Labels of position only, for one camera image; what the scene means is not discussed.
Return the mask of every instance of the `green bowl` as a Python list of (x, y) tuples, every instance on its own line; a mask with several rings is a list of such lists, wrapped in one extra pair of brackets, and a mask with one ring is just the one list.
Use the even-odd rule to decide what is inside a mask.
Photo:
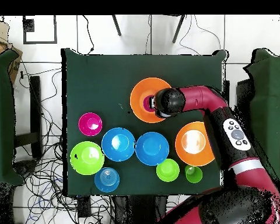
[(99, 145), (94, 142), (80, 142), (73, 147), (70, 154), (73, 169), (82, 175), (97, 173), (104, 164), (104, 154)]
[(175, 160), (166, 159), (156, 167), (156, 174), (160, 180), (171, 182), (175, 180), (180, 173), (180, 167)]

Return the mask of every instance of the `tiled floor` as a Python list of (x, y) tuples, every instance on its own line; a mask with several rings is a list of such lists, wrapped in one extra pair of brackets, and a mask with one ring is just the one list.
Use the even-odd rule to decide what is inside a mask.
[[(148, 25), (148, 15), (117, 15), (122, 36), (117, 35), (117, 31), (111, 16), (86, 16), (89, 19), (89, 33), (94, 43), (92, 54), (144, 54), (150, 27)], [(34, 33), (27, 34), (27, 41), (48, 41), (54, 39), (54, 27), (52, 16), (26, 16), (26, 19), (33, 18)], [(0, 16), (10, 25), (9, 42), (23, 51), (23, 61), (20, 71), (27, 70), (30, 74), (55, 69), (53, 71), (39, 74), (41, 80), (41, 98), (45, 99), (55, 93), (52, 83), (52, 76), (60, 71), (61, 48), (71, 48), (75, 51), (86, 54), (92, 48), (89, 40), (86, 20), (83, 16), (57, 16), (57, 44), (23, 44), (22, 16)], [(225, 49), (229, 52), (226, 65), (226, 79), (230, 80), (230, 106), (236, 102), (236, 83), (249, 78), (243, 70), (251, 60), (251, 55), (256, 48), (268, 48), (274, 54), (280, 54), (280, 15), (188, 15), (184, 20), (175, 44), (172, 43), (175, 29), (179, 22), (179, 17), (153, 15), (152, 19), (152, 54), (196, 54), (193, 50), (180, 45), (180, 40), (191, 29), (181, 44), (193, 48), (202, 55), (210, 55), (215, 50)], [(211, 33), (205, 32), (198, 26), (207, 29), (217, 35), (218, 39)], [(147, 53), (150, 53), (150, 38), (147, 43)], [(29, 127), (29, 90), (19, 83), (19, 75), (15, 83), (15, 104), (16, 104), (16, 133), (21, 134), (30, 131)], [(57, 88), (57, 95), (52, 99), (43, 102), (43, 106), (51, 113), (54, 122), (61, 127), (61, 73), (57, 73), (53, 81)], [(27, 76), (21, 79), (21, 83), (28, 85)], [(46, 133), (46, 125), (43, 120), (43, 132)], [(60, 135), (61, 131), (57, 127), (52, 128), (55, 135)], [(48, 144), (54, 144), (58, 138), (51, 136)], [(44, 158), (54, 158), (53, 150), (50, 150)], [(17, 148), (16, 158), (18, 160), (29, 159), (25, 150)], [(62, 166), (57, 169), (62, 174)], [(48, 183), (40, 187), (40, 191), (50, 188)], [(27, 186), (18, 187), (14, 199), (14, 212), (16, 222), (25, 223), (29, 217), (28, 203), (31, 207), (35, 198), (29, 198), (32, 193), (28, 188), (32, 188), (32, 181)], [(170, 202), (180, 203), (188, 196), (169, 197)], [(41, 203), (35, 204), (30, 216), (35, 216), (40, 212)], [(174, 206), (168, 203), (168, 209)], [(43, 213), (43, 217), (35, 223), (32, 219), (26, 224), (74, 224), (67, 211), (60, 211), (54, 220), (50, 221), (55, 214), (55, 208), (51, 207)], [(106, 212), (102, 223), (108, 223), (110, 217)]]

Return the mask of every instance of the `robot control buttons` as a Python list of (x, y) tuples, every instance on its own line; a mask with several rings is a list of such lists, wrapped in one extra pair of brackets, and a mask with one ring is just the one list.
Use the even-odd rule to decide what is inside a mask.
[(232, 138), (236, 139), (236, 140), (242, 140), (244, 139), (245, 135), (242, 131), (240, 131), (239, 129), (235, 129), (231, 132), (231, 136)]
[(245, 133), (241, 129), (240, 124), (232, 119), (228, 118), (223, 122), (223, 129), (231, 143), (231, 145), (241, 151), (247, 151), (251, 149), (251, 144), (247, 137), (245, 136)]

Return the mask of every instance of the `orange bowl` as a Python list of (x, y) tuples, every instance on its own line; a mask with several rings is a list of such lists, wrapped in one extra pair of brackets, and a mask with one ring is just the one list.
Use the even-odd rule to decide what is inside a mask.
[(129, 99), (136, 117), (146, 123), (158, 123), (165, 120), (157, 117), (155, 111), (152, 109), (149, 111), (145, 105), (148, 104), (149, 96), (154, 96), (156, 92), (170, 87), (167, 82), (159, 78), (145, 78), (138, 82)]
[(175, 149), (179, 158), (192, 166), (205, 166), (214, 160), (203, 122), (185, 125), (176, 135)]

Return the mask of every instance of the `plastic bowl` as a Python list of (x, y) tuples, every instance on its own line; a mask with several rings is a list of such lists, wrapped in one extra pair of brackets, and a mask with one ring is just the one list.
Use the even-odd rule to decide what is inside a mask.
[(175, 160), (166, 159), (156, 167), (156, 174), (160, 180), (171, 182), (175, 180), (180, 173), (180, 167)]
[(85, 113), (78, 122), (80, 132), (86, 136), (92, 137), (97, 135), (102, 129), (103, 123), (101, 118), (95, 113)]
[(99, 145), (94, 142), (80, 142), (70, 154), (73, 169), (82, 175), (97, 173), (104, 164), (104, 155)]
[(169, 154), (166, 138), (157, 132), (147, 132), (139, 137), (136, 143), (137, 158), (148, 166), (162, 163)]
[(160, 78), (145, 78), (133, 88), (130, 97), (131, 108), (137, 118), (146, 123), (158, 123), (164, 118), (156, 116), (154, 109), (149, 107), (149, 98), (158, 91), (171, 86)]
[(203, 122), (185, 125), (176, 135), (175, 149), (179, 158), (192, 166), (205, 166), (215, 159)]
[(101, 140), (104, 154), (114, 162), (129, 159), (135, 151), (135, 138), (121, 127), (110, 129)]

